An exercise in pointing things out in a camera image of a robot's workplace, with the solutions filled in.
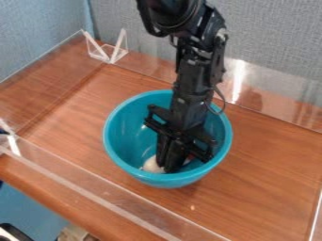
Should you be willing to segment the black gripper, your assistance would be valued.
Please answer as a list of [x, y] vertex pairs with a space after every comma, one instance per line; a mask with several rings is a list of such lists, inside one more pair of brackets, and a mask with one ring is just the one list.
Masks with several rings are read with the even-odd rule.
[[169, 108], [147, 107], [144, 124], [157, 133], [156, 162], [167, 173], [179, 171], [190, 154], [203, 162], [214, 156], [216, 140], [204, 130], [212, 94], [211, 74], [187, 70], [177, 74]]

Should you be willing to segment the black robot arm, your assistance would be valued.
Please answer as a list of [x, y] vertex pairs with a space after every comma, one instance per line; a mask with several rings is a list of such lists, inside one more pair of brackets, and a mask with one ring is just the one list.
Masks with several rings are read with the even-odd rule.
[[136, 0], [148, 34], [176, 48], [171, 105], [151, 104], [144, 124], [157, 133], [156, 163], [176, 172], [188, 157], [207, 162], [216, 140], [204, 130], [211, 100], [226, 73], [226, 20], [211, 0]]

